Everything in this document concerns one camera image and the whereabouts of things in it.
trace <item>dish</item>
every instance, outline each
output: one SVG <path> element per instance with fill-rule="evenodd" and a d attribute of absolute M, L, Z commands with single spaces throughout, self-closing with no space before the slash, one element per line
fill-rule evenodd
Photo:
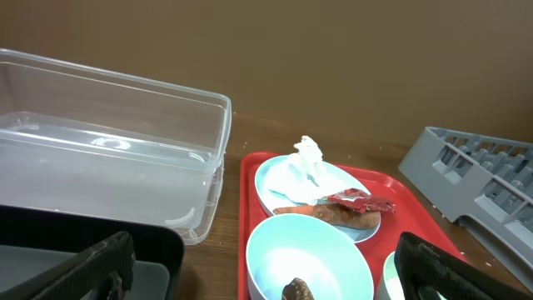
<path fill-rule="evenodd" d="M 288 158 L 288 155 L 281 155 L 278 157 L 271 158 L 267 161 L 265 161 L 256 172 L 255 176 L 255 184 L 256 184 L 256 190 L 257 195 L 259 196 L 259 202 L 261 203 L 261 206 L 263 207 L 263 210 L 265 213 L 271 217 L 274 216 L 274 209 L 276 208 L 286 208 L 286 207 L 295 207 L 296 204 L 289 200 L 285 195 L 280 194 L 278 192 L 273 192 L 270 189 L 268 189 L 268 181 L 272 180 L 271 177 L 269 177 L 268 171 L 270 168 L 279 165 L 283 162 L 285 162 Z M 357 188 L 362 190 L 365 193 L 371 194 L 370 191 L 357 179 L 355 179 L 352 175 L 348 174 L 347 172 L 344 172 L 340 168 L 328 163 L 324 162 L 324 166 L 326 169 L 326 172 L 331 175 L 332 178 L 335 178 L 334 181 L 335 190 L 341 191 L 348 188 Z M 348 228 L 348 227 L 341 227 L 341 226 L 335 226 L 337 230 L 343 232 L 345 235 L 347 235 L 354 243 L 361 243 L 366 241 L 367 239 L 374 236 L 374 234 L 377 233 L 377 230 L 379 229 L 381 225 L 381 217 L 380 222 L 377 224 L 377 226 L 370 228 L 370 229 L 354 229 L 354 228 Z"/>
<path fill-rule="evenodd" d="M 252 300 L 281 299 L 294 278 L 316 300 L 374 297 L 370 268 L 359 249 L 326 222 L 298 214 L 269 217 L 247 243 L 248 290 Z"/>

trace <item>light blue bowl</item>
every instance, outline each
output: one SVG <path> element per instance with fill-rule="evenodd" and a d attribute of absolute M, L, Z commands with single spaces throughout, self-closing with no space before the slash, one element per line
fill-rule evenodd
<path fill-rule="evenodd" d="M 294 278 L 316 300 L 372 300 L 374 283 L 361 252 L 344 233 L 299 214 L 269 217 L 247 244 L 248 291 L 252 300 L 281 299 Z"/>

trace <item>brown object in bowl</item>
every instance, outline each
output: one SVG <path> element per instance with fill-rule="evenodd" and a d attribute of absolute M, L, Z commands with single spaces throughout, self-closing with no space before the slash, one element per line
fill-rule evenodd
<path fill-rule="evenodd" d="M 333 226 L 344 226 L 355 229 L 370 229 L 380 222 L 380 212 L 354 212 L 338 203 L 304 205 L 298 207 L 279 207 L 275 214 L 299 213 L 321 219 Z"/>
<path fill-rule="evenodd" d="M 315 300 L 315 298 L 307 283 L 296 277 L 283 288 L 282 300 Z"/>

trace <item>plate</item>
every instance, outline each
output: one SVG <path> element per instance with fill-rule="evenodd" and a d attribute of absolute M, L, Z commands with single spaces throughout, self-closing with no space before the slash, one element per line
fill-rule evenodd
<path fill-rule="evenodd" d="M 272 178 L 269 177 L 269 170 L 272 167 L 285 162 L 287 158 L 288 155 L 281 155 L 271 158 L 265 161 L 256 172 L 255 184 L 257 195 L 259 195 L 259 202 L 269 217 L 274 216 L 274 209 L 276 208 L 295 207 L 297 205 L 293 201 L 289 200 L 289 198 L 285 197 L 285 195 L 271 191 L 265 184 L 268 183 L 269 180 L 272 180 Z M 347 188 L 358 188 L 369 195 L 371 194 L 362 183 L 360 183 L 347 172 L 342 171 L 340 168 L 335 167 L 328 162 L 324 162 L 324 167 L 331 178 L 336 179 L 334 184 L 336 185 L 336 188 L 338 188 L 338 191 L 342 191 Z M 381 218 L 380 222 L 374 228 L 370 229 L 361 230 L 342 226 L 335 226 L 335 228 L 345 233 L 354 243 L 361 243 L 374 236 L 374 234 L 377 233 L 380 225 Z"/>

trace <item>black container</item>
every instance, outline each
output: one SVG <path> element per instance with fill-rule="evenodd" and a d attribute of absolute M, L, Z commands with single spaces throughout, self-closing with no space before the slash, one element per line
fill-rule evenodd
<path fill-rule="evenodd" d="M 185 252 L 176 232 L 5 206 L 0 206 L 0 293 L 120 231 L 133 237 L 137 259 L 126 300 L 174 299 Z"/>

